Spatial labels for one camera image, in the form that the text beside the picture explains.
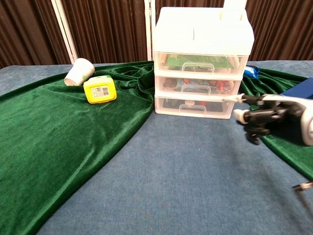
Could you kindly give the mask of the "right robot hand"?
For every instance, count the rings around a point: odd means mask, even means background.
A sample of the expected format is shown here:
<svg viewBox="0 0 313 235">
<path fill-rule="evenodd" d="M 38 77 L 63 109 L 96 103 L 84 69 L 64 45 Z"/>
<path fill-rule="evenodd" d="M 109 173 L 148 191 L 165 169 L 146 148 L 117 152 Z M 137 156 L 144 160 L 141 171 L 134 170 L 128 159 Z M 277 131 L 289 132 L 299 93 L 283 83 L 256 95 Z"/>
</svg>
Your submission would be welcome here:
<svg viewBox="0 0 313 235">
<path fill-rule="evenodd" d="M 233 115 L 246 131 L 246 139 L 258 145 L 259 138 L 273 135 L 297 145 L 313 144 L 313 101 L 306 98 L 265 94 L 238 94 L 223 98 L 225 102 L 256 105 L 256 110 L 235 109 Z"/>
</svg>

